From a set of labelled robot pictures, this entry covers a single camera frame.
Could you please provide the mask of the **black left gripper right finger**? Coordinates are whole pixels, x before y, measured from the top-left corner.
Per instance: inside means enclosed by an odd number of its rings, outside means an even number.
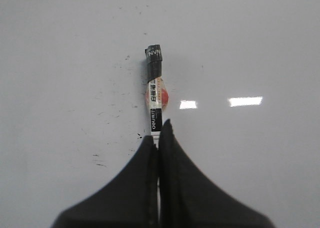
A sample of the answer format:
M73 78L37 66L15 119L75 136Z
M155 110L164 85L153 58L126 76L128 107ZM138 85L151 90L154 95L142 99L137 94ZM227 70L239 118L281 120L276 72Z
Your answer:
M274 227L264 214L210 181L177 141L170 120L159 138L161 227Z

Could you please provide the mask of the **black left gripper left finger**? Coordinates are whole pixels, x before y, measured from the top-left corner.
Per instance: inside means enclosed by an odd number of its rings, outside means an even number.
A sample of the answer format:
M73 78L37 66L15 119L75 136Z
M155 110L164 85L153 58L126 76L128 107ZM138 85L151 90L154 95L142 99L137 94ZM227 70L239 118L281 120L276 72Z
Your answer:
M158 150L145 136L106 186L64 210L53 227L158 227Z

